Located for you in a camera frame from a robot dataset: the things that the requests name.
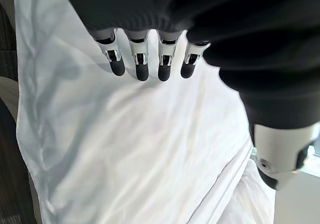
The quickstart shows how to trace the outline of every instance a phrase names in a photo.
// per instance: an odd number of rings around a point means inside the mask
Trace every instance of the black sleeve cover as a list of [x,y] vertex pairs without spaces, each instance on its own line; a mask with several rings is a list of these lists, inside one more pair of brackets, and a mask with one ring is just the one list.
[[320,0],[70,0],[89,32],[188,29],[239,91],[250,125],[320,121]]

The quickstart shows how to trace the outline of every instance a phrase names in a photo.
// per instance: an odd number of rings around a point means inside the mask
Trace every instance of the white cloth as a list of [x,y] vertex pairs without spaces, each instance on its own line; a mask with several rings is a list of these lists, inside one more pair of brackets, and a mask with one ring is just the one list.
[[244,173],[251,151],[252,143],[248,140],[222,170],[188,224],[217,224]]
[[170,80],[135,78],[105,56],[67,0],[15,0],[19,76],[17,140],[38,192],[43,224],[185,224],[223,168],[248,143],[241,100],[200,60]]
[[264,183],[250,159],[217,224],[273,224],[275,197],[276,191]]

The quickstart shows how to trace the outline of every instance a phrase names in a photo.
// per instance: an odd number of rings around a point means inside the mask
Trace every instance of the white sheet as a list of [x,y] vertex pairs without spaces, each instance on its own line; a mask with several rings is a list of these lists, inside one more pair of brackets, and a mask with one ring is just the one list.
[[276,191],[263,182],[250,159],[217,224],[273,224],[275,196]]
[[192,214],[188,224],[217,223],[244,173],[251,151],[252,143],[248,140],[222,170],[210,191]]
[[137,81],[119,32],[126,74],[106,58],[67,0],[15,0],[19,75],[17,140],[44,224],[185,224],[227,163],[249,142],[236,92],[201,60],[169,81]]

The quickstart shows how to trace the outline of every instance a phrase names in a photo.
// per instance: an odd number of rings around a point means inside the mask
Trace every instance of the robotic finger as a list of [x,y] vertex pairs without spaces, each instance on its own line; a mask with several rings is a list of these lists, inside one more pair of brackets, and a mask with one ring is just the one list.
[[181,33],[181,31],[172,33],[158,31],[158,78],[163,82],[168,80],[170,77],[171,64],[175,56],[177,43]]
[[112,72],[117,76],[122,76],[125,73],[125,64],[121,56],[116,30],[110,28],[104,39],[96,39],[102,53],[108,59]]
[[148,68],[148,33],[143,31],[124,31],[129,39],[132,56],[135,63],[136,77],[140,81],[146,81],[149,77]]
[[187,79],[192,76],[196,67],[197,60],[203,56],[204,51],[210,45],[211,44],[207,41],[199,42],[196,44],[187,44],[180,72],[183,78]]

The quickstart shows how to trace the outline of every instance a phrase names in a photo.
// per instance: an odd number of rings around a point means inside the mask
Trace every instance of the white surface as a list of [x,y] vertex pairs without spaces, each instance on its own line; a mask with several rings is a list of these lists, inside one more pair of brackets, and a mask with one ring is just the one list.
[[275,195],[276,191],[263,182],[257,165],[250,159],[217,224],[273,224]]
[[252,144],[243,146],[225,166],[210,191],[193,213],[188,224],[216,224],[226,208],[248,163]]
[[151,31],[140,82],[122,31],[118,77],[67,0],[15,0],[15,10],[17,140],[43,223],[185,224],[250,143],[238,94],[203,60],[180,77],[185,37],[163,83]]
[[275,194],[274,224],[319,224],[320,177],[300,172]]

